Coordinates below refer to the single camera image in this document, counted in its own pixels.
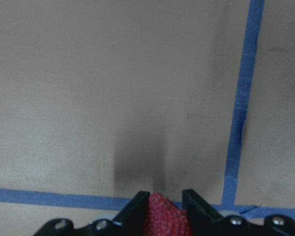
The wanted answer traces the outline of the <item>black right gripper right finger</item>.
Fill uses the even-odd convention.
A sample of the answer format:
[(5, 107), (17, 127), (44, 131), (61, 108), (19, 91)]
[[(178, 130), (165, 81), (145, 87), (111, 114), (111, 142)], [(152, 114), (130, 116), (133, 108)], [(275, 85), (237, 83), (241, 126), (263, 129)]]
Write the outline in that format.
[(195, 190), (182, 191), (182, 208), (186, 210), (194, 236), (218, 236), (220, 234), (215, 223), (221, 221), (223, 216)]

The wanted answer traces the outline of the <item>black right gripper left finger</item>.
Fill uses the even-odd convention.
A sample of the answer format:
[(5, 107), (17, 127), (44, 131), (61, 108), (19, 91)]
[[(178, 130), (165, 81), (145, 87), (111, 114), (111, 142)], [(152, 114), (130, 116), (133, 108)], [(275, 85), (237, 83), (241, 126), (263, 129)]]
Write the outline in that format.
[(117, 236), (142, 236), (148, 213), (150, 192), (139, 191), (114, 217)]

